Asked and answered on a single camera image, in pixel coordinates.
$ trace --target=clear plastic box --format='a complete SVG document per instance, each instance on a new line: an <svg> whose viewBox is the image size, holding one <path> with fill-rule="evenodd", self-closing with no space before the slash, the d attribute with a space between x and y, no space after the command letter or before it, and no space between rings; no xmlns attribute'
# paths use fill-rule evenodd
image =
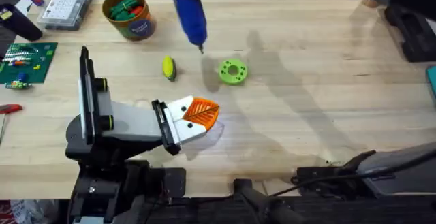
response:
<svg viewBox="0 0 436 224"><path fill-rule="evenodd" d="M46 29L79 30L92 0L50 0L37 23Z"/></svg>

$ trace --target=green circuit board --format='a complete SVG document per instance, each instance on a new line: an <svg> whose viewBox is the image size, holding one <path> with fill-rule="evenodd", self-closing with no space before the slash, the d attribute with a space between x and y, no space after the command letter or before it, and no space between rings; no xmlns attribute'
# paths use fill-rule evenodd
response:
<svg viewBox="0 0 436 224"><path fill-rule="evenodd" d="M57 43L11 44L0 63L0 84L15 81L20 72L27 74L26 83L44 83L56 48ZM14 67L10 65L13 60L22 60L28 64Z"/></svg>

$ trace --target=green gear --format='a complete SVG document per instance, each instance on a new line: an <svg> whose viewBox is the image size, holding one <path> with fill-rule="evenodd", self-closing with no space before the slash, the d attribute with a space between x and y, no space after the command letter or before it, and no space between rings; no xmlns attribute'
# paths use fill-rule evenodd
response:
<svg viewBox="0 0 436 224"><path fill-rule="evenodd" d="M219 66L219 77L226 84L240 84L247 74L247 66L239 59L225 60Z"/></svg>

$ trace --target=white label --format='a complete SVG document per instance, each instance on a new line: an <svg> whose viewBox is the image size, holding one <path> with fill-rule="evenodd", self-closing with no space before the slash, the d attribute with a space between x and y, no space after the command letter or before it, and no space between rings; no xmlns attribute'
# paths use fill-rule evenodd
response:
<svg viewBox="0 0 436 224"><path fill-rule="evenodd" d="M77 0L50 0L42 18L67 20Z"/></svg>

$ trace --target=wooden table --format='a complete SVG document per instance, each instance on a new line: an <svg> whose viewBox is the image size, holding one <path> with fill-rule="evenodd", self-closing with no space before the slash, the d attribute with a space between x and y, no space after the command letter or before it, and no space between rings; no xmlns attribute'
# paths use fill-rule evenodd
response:
<svg viewBox="0 0 436 224"><path fill-rule="evenodd" d="M65 156L65 129L78 114L82 45L114 101L150 107L192 94L221 105L213 129L183 153L157 148L136 157L186 168L187 196L227 195L238 177L272 193L299 166L436 138L426 65L406 62L379 13L360 0L202 0L203 56L181 31L172 0L147 1L158 24L152 38L127 41L103 17L103 0L93 0L79 31L49 31L40 40L59 42L44 84L0 89L0 103L25 108L7 119L0 199L69 198L78 166ZM178 65L175 83L161 74L166 54ZM249 77L224 85L217 67L234 57L248 64Z"/></svg>

